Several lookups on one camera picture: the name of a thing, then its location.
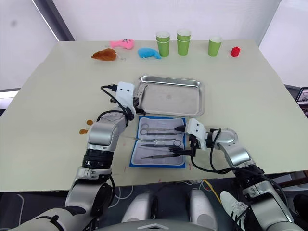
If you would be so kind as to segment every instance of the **floor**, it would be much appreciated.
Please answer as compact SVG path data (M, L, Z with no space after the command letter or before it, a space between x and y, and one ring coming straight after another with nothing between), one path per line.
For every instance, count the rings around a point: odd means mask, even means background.
M295 97L295 89L289 89ZM229 191L234 197L244 201L240 192L237 192L234 179L212 179L209 182L213 185L218 194L221 191ZM192 188L199 188L198 184L188 185L187 183L158 183L149 185L134 186L132 195L121 200L115 207L109 208L101 218L99 227L105 227L121 222L121 219L128 208L130 202L140 193L151 191L158 198L157 219L174 219L188 221L188 211L186 210L186 197ZM122 197L128 195L131 186L121 187ZM231 218L225 213L212 192L204 190L209 198L217 216L219 230L230 231L233 225ZM4 228L14 228L21 223L28 221L42 212L57 206L63 206L67 191L60 192L7 192L0 193L0 230ZM287 196L292 201L295 192L288 192Z

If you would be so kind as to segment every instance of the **cable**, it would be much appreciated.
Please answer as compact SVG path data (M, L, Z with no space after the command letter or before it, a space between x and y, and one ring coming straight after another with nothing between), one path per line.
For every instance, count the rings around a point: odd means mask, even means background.
M249 173L251 175L254 175L254 176L258 176L258 177L261 177L269 182L271 182L272 184L274 184L282 193L283 195L283 199L284 199L284 203L285 205L287 206L287 208L289 209L289 204L288 204L288 201L287 201L287 197L284 193L284 191L282 190L282 188L279 186L279 184L277 184L275 181L273 181L272 179L270 178L267 178L265 176L261 176L260 174L258 173L255 173L253 171L250 171L250 170L246 170L246 169L242 169L242 168L235 168L235 167L230 167L230 168L225 168L225 169L221 169L221 170L216 170L214 165L213 165L213 161L212 161L212 157L213 157L213 149L214 149L214 146L215 146L215 143L216 143L216 140L219 136L219 134L221 133L221 129L218 130L218 133L216 135L216 137L214 138L214 141L213 141L213 144L212 144L212 148L211 148L211 152L210 152L210 164L211 164L211 167L213 170L210 170L210 169L205 169L205 168L202 168L202 167L199 167L198 165L195 164L195 162L193 161L193 157L191 156L191 162L192 162L192 165L195 166L197 169L199 170L202 170L202 171L205 171L205 172L213 172L213 173L218 173L218 174L226 174L230 171L241 171L241 172L245 172L245 173Z
M105 92L107 95L109 95L118 105L119 107L123 110L123 114L125 115L125 118L126 118L126 127L128 126L128 113L127 113L127 110L126 108L123 107L123 105L112 95L110 94L109 92L107 92L104 88L111 88L112 86L108 86L108 85L104 85L104 86L101 86L101 90L103 92Z
M119 200L125 200L125 199L127 199L127 198L129 198L131 195L132 195L132 193L133 193L133 190L134 190L134 186L132 185L131 186L131 191L130 191L130 193L126 196L126 197L119 197L119 196L117 196L116 194L115 194L115 197L117 198L117 199L119 199Z
M111 181L111 184L112 184L112 196L111 196L111 199L110 199L110 202L109 202L109 206L111 205L111 203L114 201L114 198L115 198L115 194L116 194L116 185L115 185L115 181L114 179L112 178L112 176L110 175L110 181Z
M221 204L221 200L219 198L219 196L217 195L217 193L215 192L213 186L207 181L207 180L203 180L209 187L210 189L212 190L212 192L214 193L215 197L217 198L217 200L219 201L219 203Z
M101 117L102 117L104 114L107 114L107 113L110 113L110 112L119 112L119 113L123 113L123 114L125 115L125 113L124 113L123 111L119 111L119 110L109 110L109 111L100 113L100 115L97 117L96 122L100 121Z
M21 198L21 200L22 200L21 208L20 208L20 213L19 213L19 222L18 222L18 225L20 225L21 224L21 216L23 214L23 209L24 209L24 204L25 204L25 199L20 194L17 194L17 196L19 196ZM0 228L0 230L11 230L11 228Z
M121 188L119 187L119 197L121 197ZM120 199L117 200L117 202L114 205L109 206L108 208L115 207L120 202Z
M185 181L177 181L176 183L184 183L184 184L187 184L187 185L193 185L195 183L188 183L188 182L185 182Z
M202 181L203 181L203 179L201 179L201 180L190 180L189 182L193 183L193 184L200 184Z
M218 130L217 135L216 135L216 137L214 138L213 145L212 145L212 147L211 147L211 152L210 152L210 165L211 165L211 167L212 167L212 169L213 169L214 171L217 171L217 170L215 169L215 167L214 167L214 165L213 165L212 156L213 156L213 150L214 150L214 146L215 146L216 140L217 140L218 136L220 135L220 133L221 133L221 129Z
M18 225L20 225L21 224L21 216L23 214L23 209L24 209L24 204L25 204L25 199L20 194L17 194L17 196L19 196L21 198L21 200L22 200L21 209L20 209L20 215L19 215L19 223L18 223Z
M202 188L204 189L204 190L206 190L206 191L208 191L209 193L211 193L212 191L210 190L210 189L207 189L206 187L204 187L204 185L203 185L203 180L201 181L201 183L199 184L199 190L201 190L201 186L202 186Z

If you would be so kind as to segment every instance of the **blue plush toy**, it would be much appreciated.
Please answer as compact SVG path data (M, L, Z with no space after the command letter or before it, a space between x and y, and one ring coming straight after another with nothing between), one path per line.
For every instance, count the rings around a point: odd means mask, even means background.
M141 58L148 58L148 57L151 57L151 56L154 56L156 59L162 58L162 57L160 57L159 53L152 48L140 48L138 50L138 55Z

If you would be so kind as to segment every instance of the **brown toy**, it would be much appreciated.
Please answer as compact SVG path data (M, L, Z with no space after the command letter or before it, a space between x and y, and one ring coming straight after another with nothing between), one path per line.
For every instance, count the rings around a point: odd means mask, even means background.
M113 61L116 59L116 52L114 49L107 48L102 51L96 52L92 55L93 59L99 59L103 61Z

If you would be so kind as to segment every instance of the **red cube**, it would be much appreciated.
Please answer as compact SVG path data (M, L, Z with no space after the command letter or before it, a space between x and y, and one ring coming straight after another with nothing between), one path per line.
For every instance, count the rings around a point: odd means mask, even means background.
M239 56L240 50L241 49L239 47L233 47L230 55L232 55L233 57Z

